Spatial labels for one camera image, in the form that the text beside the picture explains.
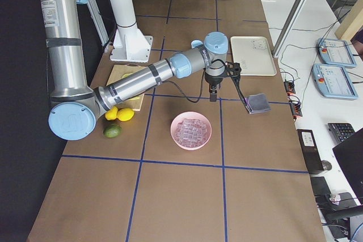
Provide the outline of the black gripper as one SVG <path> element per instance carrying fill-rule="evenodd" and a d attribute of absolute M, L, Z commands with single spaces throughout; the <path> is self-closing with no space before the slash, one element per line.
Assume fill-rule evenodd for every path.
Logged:
<path fill-rule="evenodd" d="M 223 77 L 221 75 L 212 76 L 208 73 L 205 74 L 205 80 L 209 84 L 209 94 L 210 94 L 210 102 L 216 102 L 218 91 L 220 89 L 220 84 L 223 81 Z"/>

